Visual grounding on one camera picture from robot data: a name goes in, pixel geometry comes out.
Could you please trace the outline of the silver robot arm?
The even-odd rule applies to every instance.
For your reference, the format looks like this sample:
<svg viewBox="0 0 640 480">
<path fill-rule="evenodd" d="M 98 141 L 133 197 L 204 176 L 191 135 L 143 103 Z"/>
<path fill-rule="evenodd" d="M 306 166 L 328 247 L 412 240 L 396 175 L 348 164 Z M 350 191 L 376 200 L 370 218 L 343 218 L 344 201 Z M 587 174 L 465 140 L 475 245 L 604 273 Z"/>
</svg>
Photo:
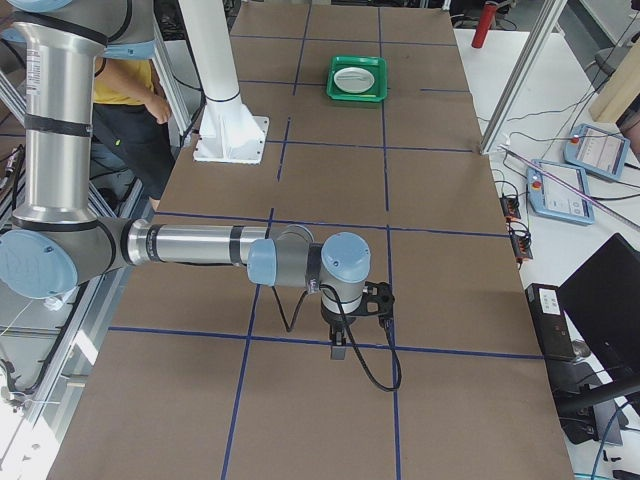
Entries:
<svg viewBox="0 0 640 480">
<path fill-rule="evenodd" d="M 243 267 L 269 287 L 319 294 L 331 355 L 356 345 L 367 313 L 371 254 L 353 233 L 316 242 L 299 225 L 157 225 L 95 215 L 88 205 L 95 61 L 105 53 L 149 58 L 149 1 L 18 1 L 14 25 L 27 43 L 25 199 L 1 238 L 1 278 L 44 299 L 103 273 L 147 262 Z"/>
</svg>

